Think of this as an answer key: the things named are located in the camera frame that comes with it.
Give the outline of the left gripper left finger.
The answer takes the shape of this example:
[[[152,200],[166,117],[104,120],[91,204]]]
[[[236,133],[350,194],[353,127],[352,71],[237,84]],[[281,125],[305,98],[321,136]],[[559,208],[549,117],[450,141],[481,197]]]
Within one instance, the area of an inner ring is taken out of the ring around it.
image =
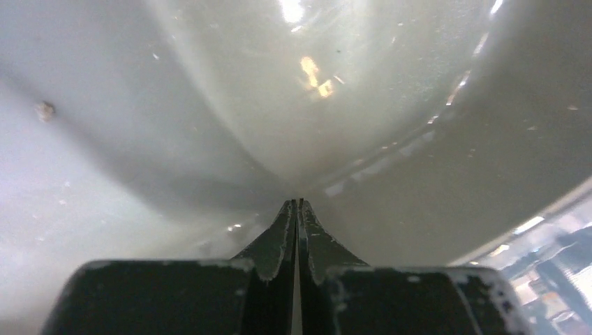
[[[229,260],[95,260],[79,267],[45,334],[287,334],[296,203]]]

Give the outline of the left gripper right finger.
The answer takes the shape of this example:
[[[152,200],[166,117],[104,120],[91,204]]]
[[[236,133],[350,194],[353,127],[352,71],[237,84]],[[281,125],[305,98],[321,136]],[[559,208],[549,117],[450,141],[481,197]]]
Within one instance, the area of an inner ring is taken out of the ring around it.
[[[375,267],[298,203],[305,334],[530,334],[512,286],[486,267]]]

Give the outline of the grey translucent litter box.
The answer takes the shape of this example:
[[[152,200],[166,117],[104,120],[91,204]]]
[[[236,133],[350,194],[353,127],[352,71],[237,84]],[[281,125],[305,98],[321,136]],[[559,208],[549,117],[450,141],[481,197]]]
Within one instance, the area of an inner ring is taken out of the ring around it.
[[[2,1],[1,333],[307,199],[374,266],[591,308],[590,1]]]

